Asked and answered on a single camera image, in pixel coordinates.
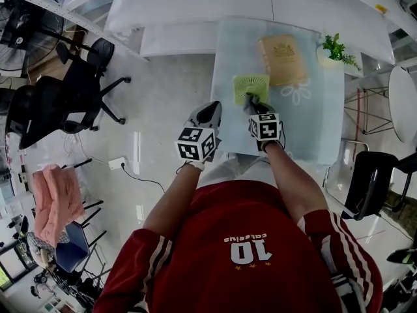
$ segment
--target blue chair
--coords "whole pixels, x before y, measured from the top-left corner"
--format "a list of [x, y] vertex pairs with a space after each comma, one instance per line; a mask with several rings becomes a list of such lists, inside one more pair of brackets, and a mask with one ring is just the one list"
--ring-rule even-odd
[[66, 226], [66, 231], [70, 238], [69, 243], [59, 243], [56, 249], [56, 260], [57, 265], [64, 269], [67, 273], [71, 273], [80, 265], [80, 263], [88, 256], [93, 253], [90, 252], [90, 247], [93, 246], [107, 231], [101, 233], [92, 243], [88, 243], [87, 238], [84, 234], [84, 228], [89, 225], [88, 221], [96, 215], [100, 209], [94, 212], [88, 219], [82, 224], [72, 222]]

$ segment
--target white floor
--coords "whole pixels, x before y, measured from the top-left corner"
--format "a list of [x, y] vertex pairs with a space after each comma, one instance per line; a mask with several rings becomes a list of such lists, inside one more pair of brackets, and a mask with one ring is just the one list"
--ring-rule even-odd
[[[174, 148], [174, 140], [189, 113], [209, 101], [213, 55], [183, 55], [154, 57], [149, 63], [137, 60], [116, 51], [108, 66], [102, 85], [117, 78], [131, 76], [132, 83], [122, 83], [107, 97], [108, 106], [117, 115], [125, 117], [124, 126], [101, 113], [98, 132], [83, 131], [76, 136], [76, 143], [54, 132], [27, 150], [30, 170], [38, 170], [45, 164], [73, 164], [85, 159], [81, 143], [87, 155], [107, 162], [124, 156], [128, 159], [127, 170], [132, 173], [134, 132], [141, 135], [140, 178], [158, 181], [167, 188], [181, 165]], [[345, 119], [343, 136], [354, 137], [355, 126]], [[371, 150], [381, 150], [399, 158], [413, 152], [412, 147], [402, 144], [391, 131], [360, 140], [369, 142]], [[321, 186], [324, 169], [302, 164]], [[111, 265], [132, 231], [141, 226], [162, 195], [159, 186], [142, 183], [127, 176], [122, 170], [111, 171], [105, 164], [93, 161], [82, 168], [81, 181], [95, 199], [104, 200], [102, 211], [91, 222], [93, 238], [102, 230], [108, 233], [100, 240], [100, 253]], [[394, 175], [394, 190], [401, 191], [405, 178]], [[417, 186], [411, 184], [409, 196], [417, 196]], [[339, 212], [329, 199], [329, 206]], [[393, 250], [410, 245], [399, 230], [385, 220], [370, 216], [360, 222], [349, 221], [349, 227], [359, 243], [377, 262], [384, 283], [402, 275], [407, 269], [386, 261]]]

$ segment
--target brown book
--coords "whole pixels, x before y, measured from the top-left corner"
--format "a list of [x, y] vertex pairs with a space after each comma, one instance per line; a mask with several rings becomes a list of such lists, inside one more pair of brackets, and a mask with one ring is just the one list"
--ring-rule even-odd
[[259, 47], [265, 59], [271, 86], [303, 83], [307, 80], [306, 66], [294, 36], [263, 37], [259, 40]]

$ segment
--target pink cloth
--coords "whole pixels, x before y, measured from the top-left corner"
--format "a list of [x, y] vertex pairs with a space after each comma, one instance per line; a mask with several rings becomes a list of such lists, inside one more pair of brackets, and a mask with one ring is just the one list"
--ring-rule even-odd
[[56, 247], [64, 227], [85, 214], [74, 167], [46, 166], [33, 174], [35, 235]]

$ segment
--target white pot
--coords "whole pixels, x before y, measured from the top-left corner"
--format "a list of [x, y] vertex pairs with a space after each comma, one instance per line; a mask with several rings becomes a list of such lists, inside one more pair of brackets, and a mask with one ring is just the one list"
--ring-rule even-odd
[[325, 68], [339, 68], [343, 66], [343, 61], [330, 59], [322, 45], [317, 48], [316, 53], [319, 64]]

